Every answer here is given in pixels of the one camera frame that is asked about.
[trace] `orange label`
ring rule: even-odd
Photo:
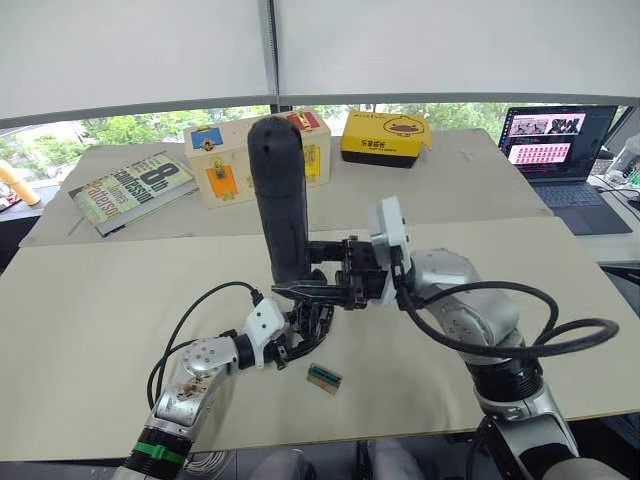
[[[222,169],[207,168],[207,177],[216,197],[231,200],[238,194],[238,186],[229,165],[224,165]]]

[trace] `black cylindrical object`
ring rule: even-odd
[[[145,427],[123,466],[160,480],[173,480],[190,450],[190,440]]]
[[[511,358],[496,365],[467,364],[476,390],[487,400],[523,400],[542,386],[542,368],[535,359]]]
[[[300,131],[267,117],[249,132],[249,163],[276,284],[307,278],[307,193]]]

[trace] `window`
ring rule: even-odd
[[[557,105],[545,103],[378,103],[360,105],[306,105],[315,109],[325,120],[333,135],[342,135],[349,110],[381,113],[408,113],[429,119],[432,130],[452,128],[483,128],[496,144],[504,125],[507,110],[516,106]],[[612,125],[627,109],[618,107]]]
[[[311,105],[333,135],[342,135],[350,110],[424,115],[433,130],[483,128],[497,143],[511,103],[387,103]],[[614,123],[627,107],[618,107]],[[269,113],[268,105],[185,110],[92,118],[0,130],[0,159],[7,160],[36,186],[61,183],[82,153],[93,145],[182,142],[188,127]]]
[[[269,105],[92,118],[0,130],[0,159],[35,186],[62,183],[93,145],[182,142],[188,127],[255,117]]]

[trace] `beige tabletop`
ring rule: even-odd
[[[67,192],[162,150],[186,161],[181,143],[87,151],[21,246],[262,233],[255,201],[208,210],[195,193],[102,239]],[[393,195],[415,223],[552,215],[484,130],[446,130],[433,132],[433,150],[407,170],[344,162],[334,137],[330,183],[308,191],[309,228],[366,228],[367,208]]]
[[[324,232],[316,238],[341,239]],[[640,320],[557,218],[418,225],[413,248],[445,246],[484,279],[541,288],[560,323],[587,316],[621,334],[588,351],[543,359],[565,416],[640,408]],[[0,460],[126,456],[148,413],[145,382],[184,310],[227,280],[265,291],[261,236],[23,248],[0,277]],[[531,341],[545,306],[514,294]],[[243,325],[246,292],[207,300],[179,340]],[[310,362],[344,376],[331,396],[305,380]],[[326,341],[283,371],[242,372],[220,392],[197,450],[474,429],[481,412],[458,355],[396,307],[337,311]]]

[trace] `white roller shade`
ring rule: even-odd
[[[285,101],[406,93],[640,97],[639,0],[279,0],[276,7]]]
[[[256,0],[9,0],[0,45],[0,122],[275,93]]]

